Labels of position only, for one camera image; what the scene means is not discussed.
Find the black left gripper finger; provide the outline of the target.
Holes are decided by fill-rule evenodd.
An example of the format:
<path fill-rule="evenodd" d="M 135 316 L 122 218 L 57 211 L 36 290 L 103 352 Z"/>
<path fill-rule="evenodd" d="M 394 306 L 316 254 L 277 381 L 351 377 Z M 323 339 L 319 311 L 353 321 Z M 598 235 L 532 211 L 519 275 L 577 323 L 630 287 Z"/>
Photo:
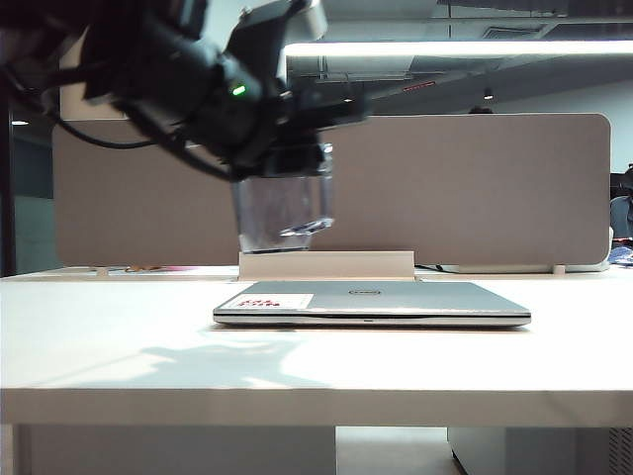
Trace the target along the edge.
<path fill-rule="evenodd" d="M 282 144 L 262 158 L 264 178 L 319 176 L 324 172 L 324 152 L 317 142 Z"/>
<path fill-rule="evenodd" d="M 286 103 L 285 132 L 310 132 L 331 129 L 364 121 L 369 116 L 369 106 L 360 95 L 326 99 L 311 89 L 291 90 Z"/>

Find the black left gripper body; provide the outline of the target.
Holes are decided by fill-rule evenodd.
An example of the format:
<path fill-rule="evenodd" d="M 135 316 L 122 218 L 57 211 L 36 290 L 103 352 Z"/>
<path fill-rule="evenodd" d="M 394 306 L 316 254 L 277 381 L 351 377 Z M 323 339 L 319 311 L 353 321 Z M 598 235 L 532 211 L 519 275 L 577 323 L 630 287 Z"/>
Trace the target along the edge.
<path fill-rule="evenodd" d="M 249 49 L 237 58 L 215 56 L 210 90 L 197 110 L 197 143 L 222 159 L 233 174 L 251 174 L 277 135 L 284 115 L 285 82 L 278 77 L 279 52 Z"/>

